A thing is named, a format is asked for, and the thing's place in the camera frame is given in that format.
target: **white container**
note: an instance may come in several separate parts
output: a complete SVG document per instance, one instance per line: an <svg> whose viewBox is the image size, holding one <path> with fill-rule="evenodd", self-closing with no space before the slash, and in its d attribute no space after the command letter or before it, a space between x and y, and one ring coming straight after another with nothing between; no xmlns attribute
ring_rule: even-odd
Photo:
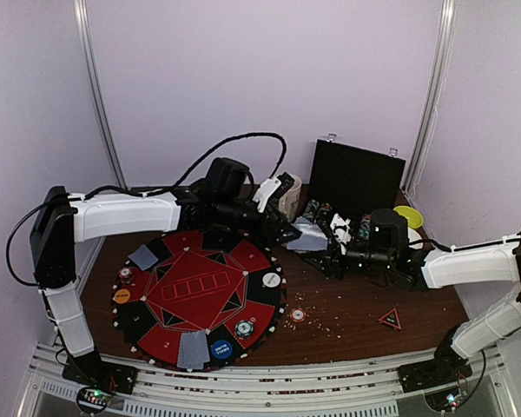
<svg viewBox="0 0 521 417"><path fill-rule="evenodd" d="M291 175L295 180L293 186L280 198L278 210L283 213L289 222L295 219L299 208L299 195L301 193L301 179L296 175Z"/></svg>

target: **vertical metal frame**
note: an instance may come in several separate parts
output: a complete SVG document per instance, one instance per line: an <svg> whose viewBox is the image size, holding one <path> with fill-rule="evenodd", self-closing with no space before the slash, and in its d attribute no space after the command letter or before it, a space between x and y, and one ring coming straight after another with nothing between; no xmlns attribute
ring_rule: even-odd
<svg viewBox="0 0 521 417"><path fill-rule="evenodd" d="M432 128L435 122L435 112L439 94L445 79L448 57L452 47L453 22L455 18L457 0L443 0L442 19L440 21L434 65L432 66L431 82L426 95L425 109L419 126L419 133L412 158L407 168L403 190L413 195L419 181L421 171L425 165L426 153L432 138Z"/></svg>
<svg viewBox="0 0 521 417"><path fill-rule="evenodd" d="M127 188L125 178L122 172L120 159L115 151L114 140L110 130L109 121L104 107L104 99L102 97L101 86L98 81L98 71L96 70L95 52L93 51L93 43L90 35L89 18L87 15L86 0L74 0L74 7L76 13L77 29L81 37L83 54L85 63L87 64L87 73L89 76L89 83L93 95L93 102L95 105L96 119L101 130L102 140L110 161L110 166L114 171L115 180L120 187Z"/></svg>

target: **red poker chip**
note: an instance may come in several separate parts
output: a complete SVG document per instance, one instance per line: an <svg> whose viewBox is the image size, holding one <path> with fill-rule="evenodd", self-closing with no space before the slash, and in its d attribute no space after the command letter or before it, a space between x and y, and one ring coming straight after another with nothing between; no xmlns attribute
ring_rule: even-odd
<svg viewBox="0 0 521 417"><path fill-rule="evenodd" d="M296 323L301 323L302 321L305 321L305 319L307 318L307 313L303 308L294 308L292 312L289 314L289 316Z"/></svg>

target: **poker mat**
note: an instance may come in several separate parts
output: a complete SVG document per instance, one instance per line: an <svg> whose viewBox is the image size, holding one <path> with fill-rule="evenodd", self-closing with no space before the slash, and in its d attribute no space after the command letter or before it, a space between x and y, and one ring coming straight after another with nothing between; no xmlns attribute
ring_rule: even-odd
<svg viewBox="0 0 521 417"><path fill-rule="evenodd" d="M248 356L276 329L287 283L268 248L221 228L165 234L146 247L159 261L147 270L127 261L132 281L118 277L113 296L114 326L143 359L180 369L182 335L204 331L208 371Z"/></svg>

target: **round poker mat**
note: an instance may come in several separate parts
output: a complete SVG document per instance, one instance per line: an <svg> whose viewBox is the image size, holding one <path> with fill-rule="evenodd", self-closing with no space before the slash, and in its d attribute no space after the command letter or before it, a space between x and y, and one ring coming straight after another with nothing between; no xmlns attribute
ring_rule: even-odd
<svg viewBox="0 0 521 417"><path fill-rule="evenodd" d="M116 281L114 325L151 363L178 368L181 336L205 330L202 370L224 367L275 330L287 285L269 249L217 228L170 233L146 246L159 261L145 271L126 263L133 281ZM247 337L244 322L252 328Z"/></svg>

